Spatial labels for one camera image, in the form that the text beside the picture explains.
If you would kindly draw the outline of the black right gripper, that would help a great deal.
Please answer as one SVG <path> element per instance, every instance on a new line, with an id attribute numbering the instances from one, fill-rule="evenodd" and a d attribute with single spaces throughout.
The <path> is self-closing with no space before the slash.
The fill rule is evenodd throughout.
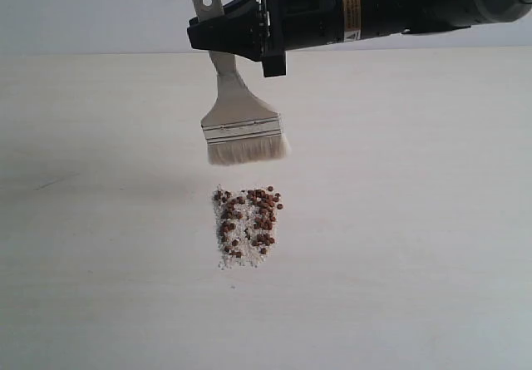
<path id="1" fill-rule="evenodd" d="M 192 48 L 261 62 L 266 77 L 284 76 L 286 52 L 398 34 L 407 0 L 192 0 Z"/>

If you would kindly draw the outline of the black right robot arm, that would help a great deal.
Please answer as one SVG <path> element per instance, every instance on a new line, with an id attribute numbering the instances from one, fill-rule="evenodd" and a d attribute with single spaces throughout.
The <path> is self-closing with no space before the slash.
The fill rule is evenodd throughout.
<path id="1" fill-rule="evenodd" d="M 289 51 L 391 35 L 431 35 L 515 22 L 531 0 L 233 0 L 202 5 L 187 29 L 190 45 L 286 72 Z"/>

